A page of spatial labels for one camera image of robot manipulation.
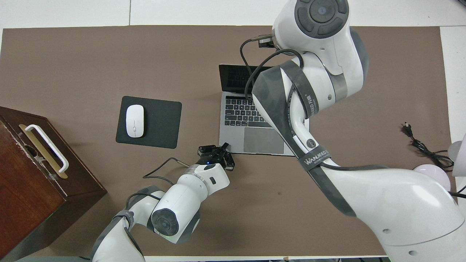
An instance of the white handle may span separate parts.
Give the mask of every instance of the white handle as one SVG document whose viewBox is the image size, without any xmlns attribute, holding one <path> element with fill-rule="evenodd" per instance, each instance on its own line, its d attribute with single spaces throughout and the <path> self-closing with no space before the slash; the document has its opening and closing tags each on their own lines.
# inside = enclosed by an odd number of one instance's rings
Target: white handle
<svg viewBox="0 0 466 262">
<path fill-rule="evenodd" d="M 50 140 L 50 138 L 48 138 L 47 134 L 44 132 L 44 130 L 42 130 L 42 128 L 40 126 L 35 125 L 35 124 L 30 124 L 24 130 L 31 131 L 33 128 L 35 128 L 37 130 L 39 135 L 41 135 L 41 137 L 45 140 L 45 142 L 47 142 L 47 144 L 50 146 L 50 148 L 55 152 L 55 154 L 58 156 L 58 158 L 62 161 L 63 167 L 60 168 L 60 170 L 58 172 L 60 172 L 60 173 L 65 172 L 65 170 L 67 170 L 68 166 L 69 166 L 68 160 L 66 160 L 66 158 L 63 156 L 63 154 L 60 152 L 60 150 L 58 150 L 58 148 Z"/>
</svg>

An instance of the wooden box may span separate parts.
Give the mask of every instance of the wooden box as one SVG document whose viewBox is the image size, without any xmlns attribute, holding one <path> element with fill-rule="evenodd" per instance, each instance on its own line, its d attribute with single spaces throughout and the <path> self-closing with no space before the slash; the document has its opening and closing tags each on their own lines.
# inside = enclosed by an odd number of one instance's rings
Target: wooden box
<svg viewBox="0 0 466 262">
<path fill-rule="evenodd" d="M 45 117 L 0 107 L 2 262 L 47 247 L 106 192 Z"/>
</svg>

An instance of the computer mouse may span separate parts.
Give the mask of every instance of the computer mouse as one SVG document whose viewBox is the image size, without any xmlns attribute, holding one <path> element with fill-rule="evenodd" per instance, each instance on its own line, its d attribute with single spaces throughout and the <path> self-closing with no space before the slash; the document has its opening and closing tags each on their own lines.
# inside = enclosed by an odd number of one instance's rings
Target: computer mouse
<svg viewBox="0 0 466 262">
<path fill-rule="evenodd" d="M 132 138 L 144 135 L 144 107 L 133 104 L 126 110 L 126 132 Z"/>
</svg>

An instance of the logo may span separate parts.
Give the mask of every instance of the logo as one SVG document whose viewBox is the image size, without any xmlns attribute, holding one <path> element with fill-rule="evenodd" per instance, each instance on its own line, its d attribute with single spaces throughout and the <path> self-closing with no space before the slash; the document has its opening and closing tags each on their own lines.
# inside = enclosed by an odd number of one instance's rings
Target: logo
<svg viewBox="0 0 466 262">
<path fill-rule="evenodd" d="M 315 115 L 315 106 L 314 106 L 314 100 L 312 99 L 311 95 L 306 96 L 309 107 L 311 108 L 311 116 Z"/>
<path fill-rule="evenodd" d="M 320 153 L 318 153 L 317 155 L 311 157 L 311 158 L 307 158 L 304 160 L 304 163 L 306 163 L 307 165 L 310 165 L 314 162 L 317 162 L 319 160 L 321 160 L 323 158 L 323 156 L 326 156 L 329 152 L 327 150 L 325 151 L 322 151 Z"/>
</svg>

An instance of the black power cable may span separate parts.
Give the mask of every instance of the black power cable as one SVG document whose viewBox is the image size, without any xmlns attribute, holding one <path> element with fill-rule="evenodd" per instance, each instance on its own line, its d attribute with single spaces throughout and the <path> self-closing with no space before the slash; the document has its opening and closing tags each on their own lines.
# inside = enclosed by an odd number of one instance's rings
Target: black power cable
<svg viewBox="0 0 466 262">
<path fill-rule="evenodd" d="M 434 162 L 434 164 L 436 166 L 440 167 L 445 172 L 451 172 L 452 171 L 452 169 L 450 169 L 450 168 L 452 168 L 455 165 L 453 160 L 451 160 L 446 155 L 439 154 L 439 153 L 443 153 L 443 152 L 448 152 L 447 150 L 440 150 L 440 151 L 436 151 L 436 152 L 430 151 L 427 148 L 427 146 L 425 146 L 424 143 L 422 143 L 421 141 L 414 138 L 414 136 L 412 134 L 411 125 L 408 124 L 407 122 L 405 122 L 404 125 L 401 127 L 401 132 L 403 132 L 405 135 L 409 136 L 411 138 L 411 140 L 412 140 L 411 145 L 416 147 L 417 149 L 419 149 L 419 151 L 421 153 L 423 153 L 425 156 L 430 158 Z"/>
</svg>

